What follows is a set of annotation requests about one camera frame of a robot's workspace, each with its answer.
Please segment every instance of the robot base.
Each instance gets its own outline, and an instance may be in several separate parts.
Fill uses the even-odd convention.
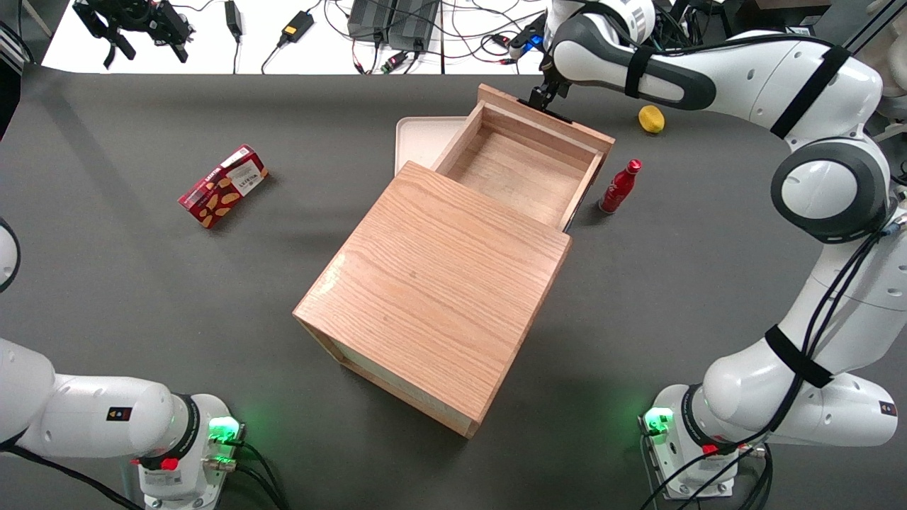
[[[652,413],[667,417],[663,421],[664,431],[657,436],[649,436],[649,451],[651,460],[658,474],[658,481],[663,483],[674,475],[681,467],[691,460],[702,455],[702,446],[693,441],[681,419],[681,402],[689,387],[674,385],[661,390],[655,397]],[[703,484],[705,484],[718,471],[727,466],[727,463],[737,457],[737,452],[727,456],[711,456],[705,458],[668,483],[667,499],[688,499]],[[722,497],[734,494],[734,477],[736,466],[728,469],[714,484],[706,487],[697,497]]]
[[[229,417],[227,405],[212,395],[193,395],[199,407],[200,429],[189,453],[174,471],[149,471],[139,466],[145,507],[158,510],[212,510],[220,499],[227,473],[208,469],[206,458],[234,458],[235,448],[209,439],[212,418]]]

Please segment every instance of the gray table surface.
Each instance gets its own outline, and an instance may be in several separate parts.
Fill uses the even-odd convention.
[[[464,115],[485,81],[536,77],[73,75],[30,69],[0,142],[0,213],[23,243],[0,334],[62,373],[213,393],[249,424],[303,509],[635,509],[649,490],[635,416],[664,386],[786,313],[820,250],[775,213],[786,148],[714,113],[574,88],[556,110],[617,144],[571,228],[551,294],[475,438],[465,441],[341,368],[292,319],[393,175],[395,124]],[[271,176],[214,231],[177,199],[241,143]],[[618,214],[594,201],[631,158]],[[907,344],[859,374],[905,401]],[[770,509],[899,508],[907,436],[886,446],[777,446]],[[112,460],[69,466],[120,487]],[[740,488],[759,461],[747,460]],[[704,501],[706,510],[736,508]],[[0,507],[113,508],[92,489],[0,459]],[[671,508],[662,504],[661,508]],[[269,508],[232,476],[220,508]]]

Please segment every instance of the red bottle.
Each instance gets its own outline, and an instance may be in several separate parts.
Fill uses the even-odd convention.
[[[640,160],[630,160],[627,163],[627,168],[614,176],[614,180],[611,181],[611,185],[605,191],[605,196],[601,197],[599,201],[599,209],[602,212],[613,214],[618,209],[620,203],[633,191],[633,184],[636,184],[636,174],[640,170],[642,170],[642,162]]]

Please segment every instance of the wooden box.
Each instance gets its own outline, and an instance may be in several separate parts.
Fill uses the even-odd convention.
[[[614,140],[479,86],[479,102],[433,170],[567,230]]]
[[[345,367],[472,437],[611,144],[480,88],[437,172],[408,162],[293,315]]]

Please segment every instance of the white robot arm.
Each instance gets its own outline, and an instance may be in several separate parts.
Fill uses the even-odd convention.
[[[20,253],[0,219],[0,292],[13,281]],[[41,354],[0,338],[0,453],[134,456],[147,506],[211,509],[234,454],[214,439],[241,434],[212,395],[176,395],[137,378],[57,374]]]
[[[897,427],[891,396],[847,373],[881,358],[907,322],[907,240],[878,240],[882,229],[905,222],[907,210],[889,198],[888,162],[863,135],[882,96],[881,77],[829,44],[764,31],[712,48],[655,52],[642,46],[654,24],[649,0],[551,0],[545,80],[529,105],[547,111],[570,85],[595,85],[766,127],[792,151],[772,182],[775,207],[825,244],[791,310],[776,328],[766,325],[768,339],[717,360],[702,385],[667,387],[656,397],[643,421],[668,496],[731,495],[736,447],[745,441],[886,442]],[[810,358],[827,371],[826,381],[792,385],[814,312],[837,296],[845,262],[860,258],[869,238],[870,246],[878,243],[855,266],[829,324],[812,329],[823,332]],[[772,420],[788,392],[778,425]]]
[[[0,216],[0,292],[13,283],[15,274],[19,272],[20,258],[19,240],[15,238],[13,229]]]

